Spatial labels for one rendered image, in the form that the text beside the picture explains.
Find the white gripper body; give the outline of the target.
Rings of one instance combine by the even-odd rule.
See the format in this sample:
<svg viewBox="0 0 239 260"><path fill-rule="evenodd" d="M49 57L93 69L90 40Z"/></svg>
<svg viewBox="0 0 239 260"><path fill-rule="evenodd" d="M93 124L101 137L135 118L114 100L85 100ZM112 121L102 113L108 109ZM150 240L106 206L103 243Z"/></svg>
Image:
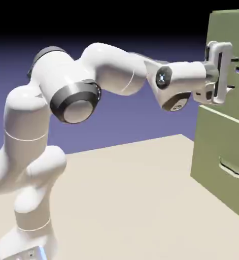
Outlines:
<svg viewBox="0 0 239 260"><path fill-rule="evenodd" d="M206 100L208 104L223 104L230 88L228 72L232 58L230 42L210 41L206 45Z"/></svg>

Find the green cabinet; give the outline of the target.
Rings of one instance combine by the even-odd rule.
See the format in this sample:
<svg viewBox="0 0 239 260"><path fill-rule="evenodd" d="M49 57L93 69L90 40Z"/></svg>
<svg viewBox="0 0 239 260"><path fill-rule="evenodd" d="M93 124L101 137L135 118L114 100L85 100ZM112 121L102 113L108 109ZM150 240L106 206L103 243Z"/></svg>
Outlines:
<svg viewBox="0 0 239 260"><path fill-rule="evenodd" d="M232 89L223 105L198 108L191 177L239 216L239 9L210 14L207 41L231 42Z"/></svg>

